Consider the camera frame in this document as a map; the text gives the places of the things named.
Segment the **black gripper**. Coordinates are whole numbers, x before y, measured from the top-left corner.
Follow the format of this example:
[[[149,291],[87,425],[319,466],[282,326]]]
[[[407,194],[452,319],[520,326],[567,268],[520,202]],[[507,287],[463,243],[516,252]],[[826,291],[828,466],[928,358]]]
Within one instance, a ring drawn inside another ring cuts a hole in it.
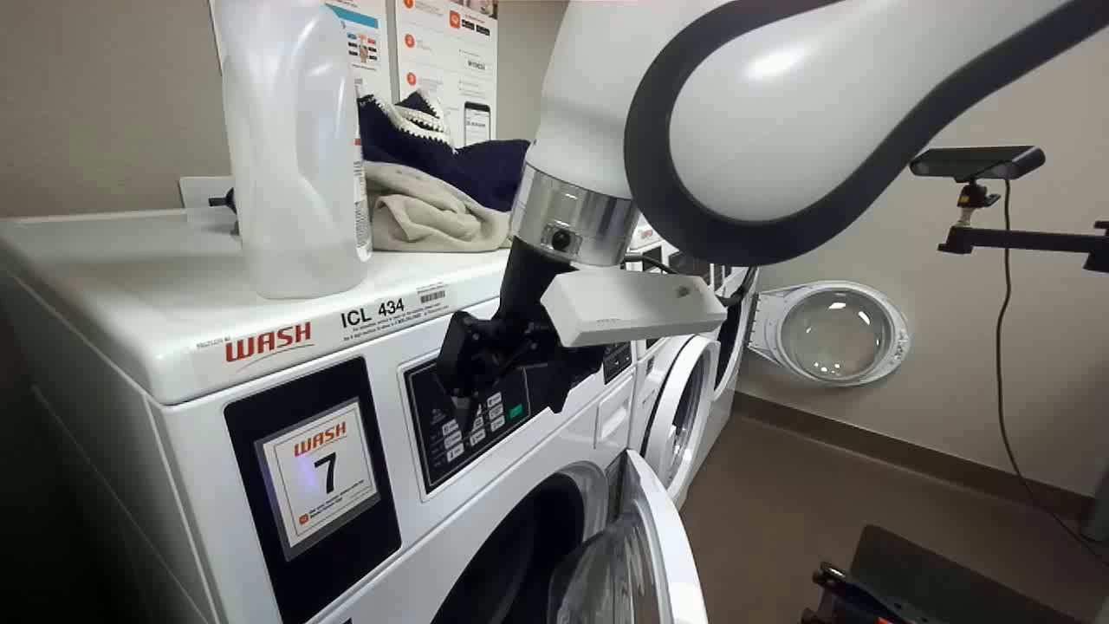
[[[542,410],[565,410],[567,392],[599,371],[599,346],[565,346],[542,294],[571,263],[554,260],[524,239],[509,243],[499,281],[499,308],[487,319],[455,313],[437,353],[437,371],[455,400],[479,400],[513,371],[542,371]]]

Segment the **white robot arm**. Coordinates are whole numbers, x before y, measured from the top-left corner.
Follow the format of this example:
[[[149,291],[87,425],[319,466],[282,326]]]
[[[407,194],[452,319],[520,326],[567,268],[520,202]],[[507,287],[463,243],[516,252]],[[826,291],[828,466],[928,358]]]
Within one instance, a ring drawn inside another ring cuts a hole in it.
[[[544,368],[560,405],[606,346],[721,326],[705,281],[625,263],[638,224],[707,263],[804,258],[965,110],[1105,26],[1109,0],[567,0],[499,308],[452,319],[446,400]]]

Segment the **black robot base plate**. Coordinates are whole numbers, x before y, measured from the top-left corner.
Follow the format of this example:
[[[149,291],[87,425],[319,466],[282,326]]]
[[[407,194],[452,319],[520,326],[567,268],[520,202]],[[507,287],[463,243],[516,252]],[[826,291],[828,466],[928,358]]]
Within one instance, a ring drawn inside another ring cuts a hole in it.
[[[868,523],[848,564],[811,572],[798,624],[1081,624],[887,526]]]

